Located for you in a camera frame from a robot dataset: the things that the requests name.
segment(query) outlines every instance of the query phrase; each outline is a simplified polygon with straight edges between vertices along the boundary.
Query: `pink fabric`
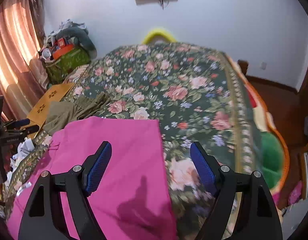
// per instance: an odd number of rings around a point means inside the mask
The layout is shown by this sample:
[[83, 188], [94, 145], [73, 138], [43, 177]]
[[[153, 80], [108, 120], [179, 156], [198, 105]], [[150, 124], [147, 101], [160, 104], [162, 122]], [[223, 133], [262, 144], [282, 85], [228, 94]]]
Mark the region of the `pink fabric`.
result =
[[301, 188], [302, 188], [302, 182], [300, 180], [298, 181], [297, 185], [295, 186], [295, 188], [292, 190], [292, 192], [289, 195], [288, 206], [295, 204], [300, 199]]
[[[102, 141], [112, 144], [112, 158], [88, 201], [107, 239], [175, 239], [158, 120], [90, 117], [69, 123], [54, 134], [29, 181], [34, 185], [44, 170], [56, 174], [82, 164]], [[32, 188], [15, 199], [7, 222], [15, 240]], [[78, 239], [66, 193], [61, 199], [70, 235]]]
[[280, 192], [278, 192], [278, 193], [272, 195], [272, 197], [273, 197], [273, 200], [274, 200], [275, 205], [277, 206], [277, 205], [278, 205], [278, 202], [279, 202], [279, 198], [280, 198]]

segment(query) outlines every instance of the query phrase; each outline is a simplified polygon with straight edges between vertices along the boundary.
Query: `wooden floor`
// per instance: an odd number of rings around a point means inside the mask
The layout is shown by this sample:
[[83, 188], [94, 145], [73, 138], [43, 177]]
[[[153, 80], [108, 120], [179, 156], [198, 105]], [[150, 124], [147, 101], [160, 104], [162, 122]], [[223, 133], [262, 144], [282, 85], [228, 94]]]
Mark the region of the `wooden floor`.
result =
[[300, 99], [296, 93], [253, 79], [249, 81], [265, 101], [268, 111], [273, 115], [277, 130], [288, 146], [290, 167], [281, 190], [278, 204], [278, 208], [281, 209], [287, 206], [289, 194], [301, 180], [299, 153], [308, 141], [303, 132], [304, 111], [300, 107]]

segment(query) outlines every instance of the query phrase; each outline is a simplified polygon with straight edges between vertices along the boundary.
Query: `green basket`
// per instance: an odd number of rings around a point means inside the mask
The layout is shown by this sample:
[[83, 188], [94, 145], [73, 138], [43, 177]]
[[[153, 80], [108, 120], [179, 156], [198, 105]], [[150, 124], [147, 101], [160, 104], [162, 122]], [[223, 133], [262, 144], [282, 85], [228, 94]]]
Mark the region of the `green basket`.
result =
[[46, 64], [46, 72], [49, 76], [50, 83], [61, 84], [66, 76], [71, 73], [77, 66], [91, 62], [89, 55], [83, 48], [77, 47], [70, 52], [62, 55], [52, 64]]

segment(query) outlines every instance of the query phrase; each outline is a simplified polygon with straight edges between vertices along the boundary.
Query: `olive green cloth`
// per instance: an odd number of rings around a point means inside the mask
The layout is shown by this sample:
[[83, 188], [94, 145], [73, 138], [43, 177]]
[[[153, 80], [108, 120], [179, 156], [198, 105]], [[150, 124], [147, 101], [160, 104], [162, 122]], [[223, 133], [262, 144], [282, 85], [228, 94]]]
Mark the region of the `olive green cloth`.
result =
[[51, 102], [43, 130], [53, 135], [69, 122], [82, 120], [94, 115], [102, 106], [110, 102], [110, 96], [101, 92], [95, 99], [80, 95], [72, 102]]

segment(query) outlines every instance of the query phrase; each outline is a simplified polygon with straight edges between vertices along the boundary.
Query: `green floral bedspread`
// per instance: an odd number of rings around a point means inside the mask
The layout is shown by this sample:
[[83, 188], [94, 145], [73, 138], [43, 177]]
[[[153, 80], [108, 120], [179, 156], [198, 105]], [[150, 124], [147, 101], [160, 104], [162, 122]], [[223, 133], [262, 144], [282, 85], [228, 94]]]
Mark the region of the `green floral bedspread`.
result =
[[[260, 133], [245, 87], [222, 52], [183, 43], [120, 47], [91, 63], [63, 100], [75, 101], [80, 94], [95, 98], [101, 91], [112, 101], [97, 116], [160, 120], [180, 239], [195, 238], [214, 201], [190, 159], [192, 142], [237, 172], [260, 170]], [[50, 139], [42, 132], [39, 147], [13, 175], [5, 190], [7, 216], [16, 185], [29, 178]], [[235, 201], [225, 236], [232, 231], [236, 206]]]

